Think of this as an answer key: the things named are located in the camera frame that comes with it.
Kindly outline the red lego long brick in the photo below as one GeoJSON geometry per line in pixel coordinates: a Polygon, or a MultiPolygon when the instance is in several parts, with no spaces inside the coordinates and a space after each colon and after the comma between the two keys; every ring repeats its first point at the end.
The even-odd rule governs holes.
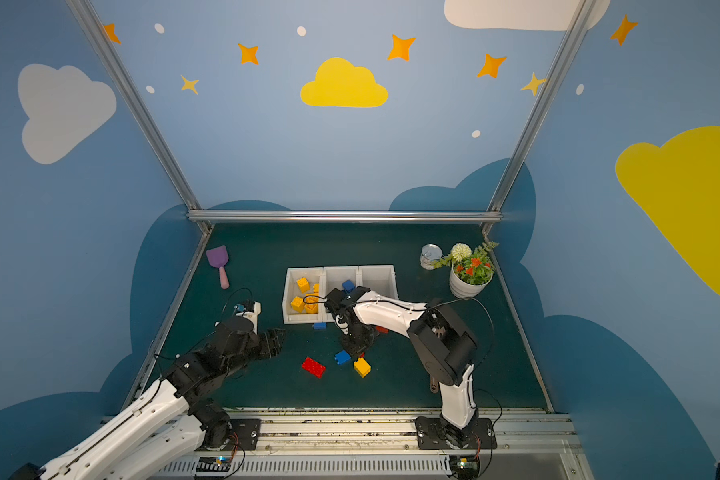
{"type": "Polygon", "coordinates": [[[312,359],[311,357],[307,357],[303,361],[302,369],[304,371],[308,372],[309,374],[315,376],[316,378],[321,378],[326,371],[326,367],[323,364],[312,359]]]}

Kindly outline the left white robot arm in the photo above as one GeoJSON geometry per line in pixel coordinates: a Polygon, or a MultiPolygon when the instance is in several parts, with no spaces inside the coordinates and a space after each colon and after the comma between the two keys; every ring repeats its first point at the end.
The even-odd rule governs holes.
{"type": "Polygon", "coordinates": [[[238,435],[211,394],[251,362],[274,358],[283,348],[284,330],[258,330],[259,311],[254,306],[217,323],[112,420],[45,465],[19,467],[12,478],[147,478],[199,447],[228,445],[238,435]]]}

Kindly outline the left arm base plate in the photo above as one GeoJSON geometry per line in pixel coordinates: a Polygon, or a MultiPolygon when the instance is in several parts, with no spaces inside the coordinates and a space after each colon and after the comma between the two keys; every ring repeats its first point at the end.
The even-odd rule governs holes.
{"type": "Polygon", "coordinates": [[[220,450],[232,450],[234,446],[246,452],[255,451],[261,433],[259,418],[232,418],[222,430],[220,450]]]}

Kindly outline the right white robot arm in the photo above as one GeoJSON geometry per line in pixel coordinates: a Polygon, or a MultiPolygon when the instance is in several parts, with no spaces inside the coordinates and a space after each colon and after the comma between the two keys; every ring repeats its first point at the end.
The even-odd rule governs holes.
{"type": "Polygon", "coordinates": [[[470,449],[482,444],[474,399],[474,356],[478,342],[466,323],[446,305],[391,299],[363,286],[331,290],[323,305],[342,332],[343,350],[364,358],[379,330],[407,338],[429,377],[439,385],[440,415],[415,420],[421,449],[470,449]]]}

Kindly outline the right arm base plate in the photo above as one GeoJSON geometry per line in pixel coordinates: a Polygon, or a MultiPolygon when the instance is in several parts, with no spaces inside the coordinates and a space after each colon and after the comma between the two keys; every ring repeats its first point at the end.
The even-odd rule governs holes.
{"type": "Polygon", "coordinates": [[[466,427],[459,429],[442,417],[419,416],[414,426],[421,450],[482,450],[498,446],[489,418],[474,416],[466,427]]]}

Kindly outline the yellow lego square brick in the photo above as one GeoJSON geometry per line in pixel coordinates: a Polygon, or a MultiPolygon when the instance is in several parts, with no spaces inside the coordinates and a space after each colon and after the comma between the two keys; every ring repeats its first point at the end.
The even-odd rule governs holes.
{"type": "Polygon", "coordinates": [[[305,311],[305,302],[302,297],[296,296],[292,299],[290,306],[296,313],[303,313],[305,311]]]}

